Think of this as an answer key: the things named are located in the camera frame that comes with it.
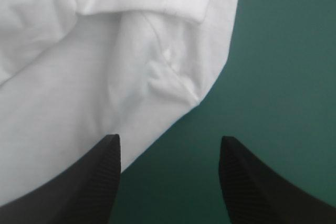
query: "green surface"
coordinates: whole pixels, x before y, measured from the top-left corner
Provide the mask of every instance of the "green surface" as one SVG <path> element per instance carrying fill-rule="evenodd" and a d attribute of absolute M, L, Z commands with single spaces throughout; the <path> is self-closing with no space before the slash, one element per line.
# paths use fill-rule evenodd
<path fill-rule="evenodd" d="M 335 81 L 336 0 L 239 0 L 220 78 L 122 174 L 111 223 L 229 223 L 223 134 L 336 206 Z"/>

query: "fabric fold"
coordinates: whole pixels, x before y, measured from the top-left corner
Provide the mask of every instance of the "fabric fold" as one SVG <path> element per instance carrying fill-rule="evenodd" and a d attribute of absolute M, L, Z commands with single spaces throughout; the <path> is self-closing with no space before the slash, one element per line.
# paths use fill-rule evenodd
<path fill-rule="evenodd" d="M 237 0 L 6 0 L 0 13 L 0 205 L 107 134 L 125 170 L 206 96 Z"/>

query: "white cloth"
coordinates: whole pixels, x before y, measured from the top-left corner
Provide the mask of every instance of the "white cloth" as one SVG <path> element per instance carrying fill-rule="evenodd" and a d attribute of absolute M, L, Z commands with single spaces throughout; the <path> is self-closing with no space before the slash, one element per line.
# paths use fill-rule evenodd
<path fill-rule="evenodd" d="M 213 85 L 236 4 L 1 0 L 0 205 L 106 134 L 120 134 L 127 168 Z"/>

